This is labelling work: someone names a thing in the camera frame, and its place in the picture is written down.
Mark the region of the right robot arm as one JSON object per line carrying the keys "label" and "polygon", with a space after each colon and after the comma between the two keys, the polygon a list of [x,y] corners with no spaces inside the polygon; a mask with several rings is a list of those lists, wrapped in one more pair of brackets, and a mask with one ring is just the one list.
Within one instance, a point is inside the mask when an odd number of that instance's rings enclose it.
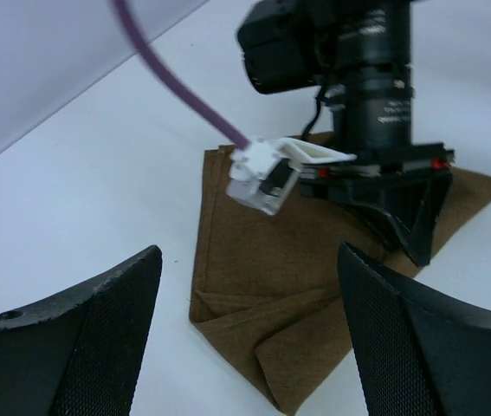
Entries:
{"label": "right robot arm", "polygon": [[452,183],[454,152],[411,138],[414,88],[407,1],[260,1],[237,31],[251,84],[261,94],[318,86],[331,136],[287,151],[262,195],[300,193],[343,205],[391,250],[430,262],[436,221]]}

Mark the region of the brown cloth napkin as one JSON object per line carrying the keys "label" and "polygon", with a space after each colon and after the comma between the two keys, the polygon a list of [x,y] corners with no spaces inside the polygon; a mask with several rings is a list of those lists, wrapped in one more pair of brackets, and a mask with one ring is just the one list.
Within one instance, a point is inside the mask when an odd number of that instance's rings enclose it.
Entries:
{"label": "brown cloth napkin", "polygon": [[190,319],[211,346],[280,412],[293,415],[350,351],[336,272],[349,242],[407,276],[416,265],[388,249],[347,206],[292,191],[270,217],[228,197],[231,148],[204,155]]}

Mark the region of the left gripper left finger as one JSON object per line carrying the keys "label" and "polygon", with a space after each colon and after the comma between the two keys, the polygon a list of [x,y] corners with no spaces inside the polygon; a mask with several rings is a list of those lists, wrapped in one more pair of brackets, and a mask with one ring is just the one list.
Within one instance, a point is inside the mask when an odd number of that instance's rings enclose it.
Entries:
{"label": "left gripper left finger", "polygon": [[152,245],[0,314],[0,415],[129,414],[161,270]]}

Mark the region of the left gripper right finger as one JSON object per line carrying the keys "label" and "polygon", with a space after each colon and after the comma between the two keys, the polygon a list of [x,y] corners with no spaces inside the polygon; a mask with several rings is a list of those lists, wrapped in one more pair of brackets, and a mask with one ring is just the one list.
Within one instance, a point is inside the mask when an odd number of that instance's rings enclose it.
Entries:
{"label": "left gripper right finger", "polygon": [[337,268],[370,415],[491,415],[491,310],[350,244]]}

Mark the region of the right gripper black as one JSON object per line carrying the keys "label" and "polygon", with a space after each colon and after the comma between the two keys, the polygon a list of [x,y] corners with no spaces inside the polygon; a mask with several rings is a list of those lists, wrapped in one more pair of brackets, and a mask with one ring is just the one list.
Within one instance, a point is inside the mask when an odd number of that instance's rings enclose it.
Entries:
{"label": "right gripper black", "polygon": [[455,151],[442,143],[366,151],[354,160],[306,166],[300,194],[345,207],[386,249],[402,250],[415,265],[425,266],[454,160]]}

